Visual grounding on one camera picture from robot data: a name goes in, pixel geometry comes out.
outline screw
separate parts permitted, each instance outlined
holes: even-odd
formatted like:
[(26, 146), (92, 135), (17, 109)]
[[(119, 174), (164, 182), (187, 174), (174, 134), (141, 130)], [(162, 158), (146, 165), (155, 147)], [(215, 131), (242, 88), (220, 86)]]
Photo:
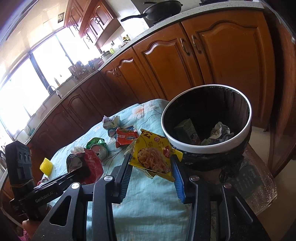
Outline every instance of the screw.
[(200, 177), (199, 176), (191, 176), (190, 179), (192, 181), (199, 181), (200, 180)]
[(72, 187), (73, 189), (77, 189), (77, 188), (79, 188), (79, 186), (80, 186), (79, 183), (73, 183), (73, 184), (71, 185), (71, 187)]
[(105, 177), (104, 177), (104, 180), (105, 180), (106, 182), (109, 182), (109, 181), (111, 181), (112, 179), (113, 179), (112, 176), (105, 176)]
[(224, 183), (223, 186), (228, 189), (230, 189), (232, 187), (232, 185), (230, 183)]

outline floor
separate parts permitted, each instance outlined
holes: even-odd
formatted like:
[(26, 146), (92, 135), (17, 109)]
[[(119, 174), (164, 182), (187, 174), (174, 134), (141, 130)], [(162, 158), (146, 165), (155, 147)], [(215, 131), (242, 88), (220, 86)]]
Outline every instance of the floor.
[[(269, 153), (269, 132), (253, 127), (250, 145), (267, 163)], [(269, 208), (258, 218), (272, 241), (280, 241), (296, 218), (296, 161), (291, 160), (275, 178), (278, 196)]]

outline frying pan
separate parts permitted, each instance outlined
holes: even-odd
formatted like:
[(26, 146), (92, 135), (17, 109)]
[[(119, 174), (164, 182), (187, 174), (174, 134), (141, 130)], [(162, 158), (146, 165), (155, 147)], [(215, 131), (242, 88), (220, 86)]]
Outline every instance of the frying pan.
[(158, 22), (160, 20), (166, 19), (173, 15), (176, 15), (181, 12), (181, 4), (179, 1), (176, 0), (169, 0), (164, 2), (144, 2), (143, 4), (153, 4), (152, 6), (148, 7), (144, 10), (143, 14), (140, 15), (132, 15), (126, 18), (121, 19), (121, 22), (131, 19), (131, 18), (144, 18)]

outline yellow snack wrapper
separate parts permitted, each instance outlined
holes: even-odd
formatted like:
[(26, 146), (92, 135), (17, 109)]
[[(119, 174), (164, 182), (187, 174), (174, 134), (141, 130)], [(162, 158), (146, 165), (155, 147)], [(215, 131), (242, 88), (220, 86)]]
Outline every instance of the yellow snack wrapper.
[(170, 156), (174, 152), (168, 139), (144, 129), (141, 132), (129, 164), (173, 182)]

